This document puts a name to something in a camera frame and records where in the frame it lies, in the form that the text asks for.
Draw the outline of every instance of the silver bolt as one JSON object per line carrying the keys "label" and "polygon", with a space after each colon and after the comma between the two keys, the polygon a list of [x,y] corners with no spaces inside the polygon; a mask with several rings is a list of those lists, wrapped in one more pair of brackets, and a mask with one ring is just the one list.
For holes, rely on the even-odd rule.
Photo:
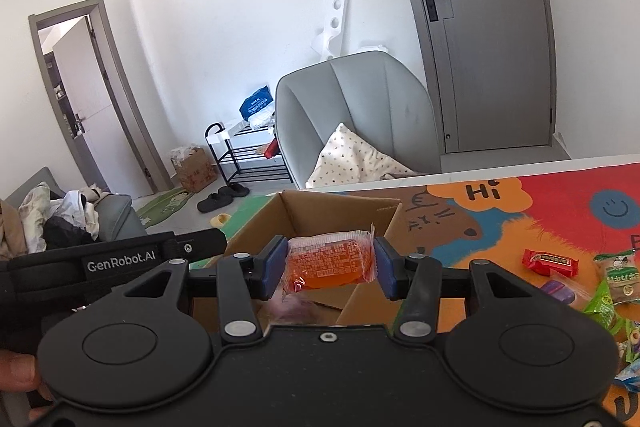
{"label": "silver bolt", "polygon": [[323,342],[335,342],[338,340],[338,335],[335,333],[323,333],[320,335],[320,340]]}
{"label": "silver bolt", "polygon": [[422,321],[408,321],[400,326],[400,333],[407,337],[426,337],[431,333],[431,326]]}
{"label": "silver bolt", "polygon": [[248,337],[255,333],[255,324],[249,321],[233,321],[225,326],[225,333],[232,337]]}

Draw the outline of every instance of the blue smiley face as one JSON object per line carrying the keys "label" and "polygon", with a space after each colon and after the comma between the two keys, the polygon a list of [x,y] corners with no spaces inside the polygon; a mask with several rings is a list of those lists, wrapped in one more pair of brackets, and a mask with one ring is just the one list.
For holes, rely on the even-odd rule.
{"label": "blue smiley face", "polygon": [[612,229],[631,229],[640,223],[640,206],[620,190],[601,190],[589,203],[591,213]]}

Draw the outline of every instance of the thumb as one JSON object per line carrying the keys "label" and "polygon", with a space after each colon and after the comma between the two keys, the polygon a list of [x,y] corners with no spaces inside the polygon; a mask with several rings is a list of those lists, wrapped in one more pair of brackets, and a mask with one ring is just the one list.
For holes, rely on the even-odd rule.
{"label": "thumb", "polygon": [[0,351],[0,391],[35,391],[40,382],[35,357]]}

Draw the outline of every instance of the slipper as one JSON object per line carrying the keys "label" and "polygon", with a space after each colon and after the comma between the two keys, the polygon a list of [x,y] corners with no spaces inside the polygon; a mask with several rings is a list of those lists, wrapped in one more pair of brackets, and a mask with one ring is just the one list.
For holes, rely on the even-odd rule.
{"label": "slipper", "polygon": [[231,196],[233,198],[244,198],[249,194],[249,189],[239,183],[231,182],[225,187],[220,187],[218,194],[221,196]]}
{"label": "slipper", "polygon": [[212,192],[209,196],[207,196],[202,201],[198,202],[198,210],[203,214],[207,212],[213,212],[214,210],[218,210],[223,206],[227,206],[228,204],[233,203],[234,198],[231,196],[227,196],[225,194],[216,194]]}

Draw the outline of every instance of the brown cardboard box on floor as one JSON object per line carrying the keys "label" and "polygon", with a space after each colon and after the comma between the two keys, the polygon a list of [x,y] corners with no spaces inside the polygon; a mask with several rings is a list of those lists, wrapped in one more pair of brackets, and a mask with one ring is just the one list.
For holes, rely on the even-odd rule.
{"label": "brown cardboard box on floor", "polygon": [[[401,253],[413,251],[411,245],[407,244],[408,234],[406,231],[408,228],[402,215],[402,204],[399,200],[286,190],[274,196],[229,240],[225,255],[240,252],[256,255],[275,235],[291,238],[331,232],[370,230],[372,223],[376,235],[384,235],[396,250]],[[377,286],[380,291],[377,282],[374,281],[370,284]],[[354,289],[356,289],[356,285],[348,285],[307,291],[305,295],[319,305],[319,322],[322,325],[333,325],[336,322],[346,325],[338,317],[340,317],[342,309],[352,306],[348,303],[353,300]],[[363,307],[365,311],[375,312],[367,310],[366,301],[356,304]],[[260,303],[256,303],[256,309],[260,310]],[[216,311],[215,299],[194,300],[193,316],[209,331],[218,329]],[[266,317],[258,311],[258,318],[264,328]],[[356,317],[356,323],[363,322]]]}
{"label": "brown cardboard box on floor", "polygon": [[180,184],[189,192],[200,192],[218,178],[216,169],[201,147],[194,147],[190,155],[183,160],[171,158],[171,163]]}

